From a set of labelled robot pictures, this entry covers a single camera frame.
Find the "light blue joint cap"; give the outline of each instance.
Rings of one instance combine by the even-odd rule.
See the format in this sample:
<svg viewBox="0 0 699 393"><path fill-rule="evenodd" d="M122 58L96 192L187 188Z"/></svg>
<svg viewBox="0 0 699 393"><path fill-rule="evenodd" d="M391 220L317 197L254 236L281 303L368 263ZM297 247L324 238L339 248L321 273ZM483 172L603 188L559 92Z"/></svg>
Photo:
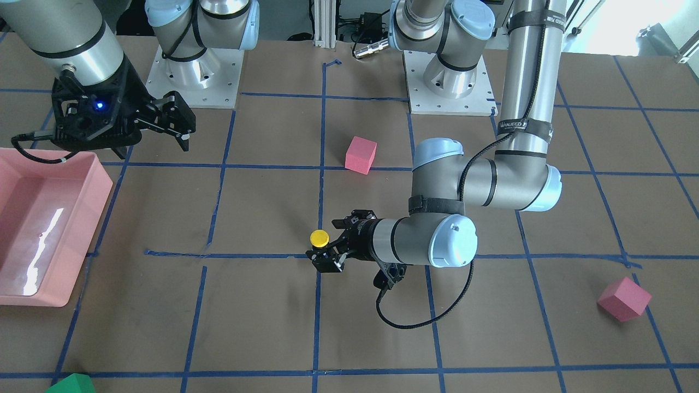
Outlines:
<svg viewBox="0 0 699 393"><path fill-rule="evenodd" d="M396 26L396 23L394 23L394 20L396 19L396 8L398 7L398 0L394 0L391 2L391 12L390 12L390 18L389 18L389 46L393 49L401 50L398 47L398 42L396 42L396 34L398 32L394 28Z"/></svg>
<svg viewBox="0 0 699 393"><path fill-rule="evenodd" d="M478 248L476 226L468 217L453 214L442 220L430 240L434 267L462 267L473 261Z"/></svg>
<svg viewBox="0 0 699 393"><path fill-rule="evenodd" d="M546 211L554 207L561 198L563 191L561 172L555 166L547 165L547 167L549 168L549 177L546 179L539 196L522 211Z"/></svg>
<svg viewBox="0 0 699 393"><path fill-rule="evenodd" d="M162 27L186 13L192 0L145 0L148 24Z"/></svg>
<svg viewBox="0 0 699 393"><path fill-rule="evenodd" d="M495 28L493 11L480 0L454 0L452 15L456 23L480 40L490 39Z"/></svg>
<svg viewBox="0 0 699 393"><path fill-rule="evenodd" d="M257 37L260 27L260 4L257 0L252 0L250 13L247 15L247 25L243 33L243 40L240 42L240 50L251 50L257 46Z"/></svg>
<svg viewBox="0 0 699 393"><path fill-rule="evenodd" d="M460 142L449 138L425 139L415 149L412 170L450 155L463 155L463 146Z"/></svg>

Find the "yellow cap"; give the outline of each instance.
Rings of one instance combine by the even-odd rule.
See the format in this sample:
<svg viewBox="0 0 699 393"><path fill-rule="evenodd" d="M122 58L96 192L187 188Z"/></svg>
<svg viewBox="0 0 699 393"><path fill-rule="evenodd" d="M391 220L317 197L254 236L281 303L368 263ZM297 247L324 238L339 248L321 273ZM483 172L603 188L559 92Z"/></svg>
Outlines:
<svg viewBox="0 0 699 393"><path fill-rule="evenodd" d="M310 243L313 247L323 248L330 243L330 235L322 229L317 229L311 233Z"/></svg>

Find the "metal mounting plate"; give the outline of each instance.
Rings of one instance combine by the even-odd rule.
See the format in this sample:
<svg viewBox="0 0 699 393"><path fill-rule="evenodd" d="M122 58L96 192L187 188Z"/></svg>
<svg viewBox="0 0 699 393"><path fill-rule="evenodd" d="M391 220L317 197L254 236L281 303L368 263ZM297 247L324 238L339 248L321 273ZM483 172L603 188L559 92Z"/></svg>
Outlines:
<svg viewBox="0 0 699 393"><path fill-rule="evenodd" d="M160 98L172 90L177 90L190 108L234 109L238 97L240 71L243 69L244 50L209 48L221 59L224 77L227 82L211 85L203 90L182 90L173 86L165 70L162 50L158 47L155 59L145 86L150 95Z"/></svg>
<svg viewBox="0 0 699 393"><path fill-rule="evenodd" d="M495 115L498 114L498 106L495 104L493 88L490 86L483 57L476 66L477 77L473 91L462 99L440 97L425 86L422 75L433 57L435 57L434 53L403 51L411 113L416 115L490 116L494 110Z"/></svg>

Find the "green block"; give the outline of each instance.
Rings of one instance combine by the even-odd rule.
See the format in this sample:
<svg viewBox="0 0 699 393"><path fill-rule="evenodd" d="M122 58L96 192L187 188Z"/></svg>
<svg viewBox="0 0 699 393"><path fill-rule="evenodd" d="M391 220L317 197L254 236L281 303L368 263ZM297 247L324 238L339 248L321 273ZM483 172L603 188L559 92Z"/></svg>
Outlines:
<svg viewBox="0 0 699 393"><path fill-rule="evenodd" d="M56 385L49 387L46 393L95 393L95 391L88 376L71 374Z"/></svg>

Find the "pink bin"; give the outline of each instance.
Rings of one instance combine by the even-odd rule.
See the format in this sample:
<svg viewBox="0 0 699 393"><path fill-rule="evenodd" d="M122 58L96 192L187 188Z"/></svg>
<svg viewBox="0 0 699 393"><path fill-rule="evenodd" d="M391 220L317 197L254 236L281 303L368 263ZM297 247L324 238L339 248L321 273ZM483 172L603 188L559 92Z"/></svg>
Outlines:
<svg viewBox="0 0 699 393"><path fill-rule="evenodd" d="M0 148L0 304L68 303L111 188L92 152L39 164Z"/></svg>

